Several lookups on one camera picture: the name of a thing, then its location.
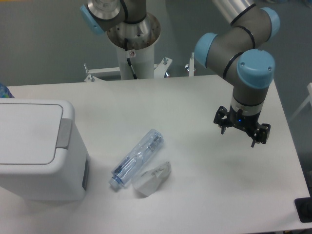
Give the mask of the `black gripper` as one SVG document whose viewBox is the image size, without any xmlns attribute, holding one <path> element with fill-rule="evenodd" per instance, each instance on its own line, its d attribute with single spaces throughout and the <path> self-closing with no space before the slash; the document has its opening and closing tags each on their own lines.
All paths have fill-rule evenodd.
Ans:
<svg viewBox="0 0 312 234">
<path fill-rule="evenodd" d="M 271 125 L 267 123 L 258 124 L 260 112 L 256 115 L 243 115 L 240 111 L 235 111 L 232 107 L 230 111 L 220 106 L 214 117 L 214 124 L 217 124 L 223 135 L 228 127 L 235 127 L 246 133 L 253 133 L 252 144 L 253 148 L 256 144 L 266 144 L 271 130 Z"/>
</svg>

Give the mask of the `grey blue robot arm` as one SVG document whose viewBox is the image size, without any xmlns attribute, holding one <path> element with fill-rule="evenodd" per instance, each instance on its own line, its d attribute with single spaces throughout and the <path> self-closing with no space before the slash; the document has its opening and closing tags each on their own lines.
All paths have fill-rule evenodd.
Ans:
<svg viewBox="0 0 312 234">
<path fill-rule="evenodd" d="M 214 123 L 244 131 L 253 144 L 265 144 L 270 125 L 258 122 L 275 61 L 259 46 L 280 28 L 278 14 L 259 8 L 252 0 L 216 0 L 215 6 L 231 26 L 224 35 L 207 33 L 197 42 L 194 58 L 233 86 L 229 109 L 219 107 Z M 156 77 L 154 45 L 160 24 L 148 13 L 144 0 L 89 0 L 80 7 L 83 19 L 95 34 L 106 33 L 115 46 L 122 79 Z"/>
</svg>

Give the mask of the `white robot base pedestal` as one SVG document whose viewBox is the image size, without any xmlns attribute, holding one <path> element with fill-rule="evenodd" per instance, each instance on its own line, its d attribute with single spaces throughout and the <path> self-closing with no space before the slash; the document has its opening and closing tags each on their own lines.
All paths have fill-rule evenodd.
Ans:
<svg viewBox="0 0 312 234">
<path fill-rule="evenodd" d="M 147 13 L 143 21 L 135 24 L 122 22 L 106 34 L 117 52 L 118 67 L 88 69 L 86 82 L 94 82 L 99 77 L 120 75 L 122 80 L 168 78 L 168 69 L 173 60 L 164 57 L 160 63 L 155 61 L 155 45 L 159 40 L 161 27 L 158 19 Z"/>
</svg>

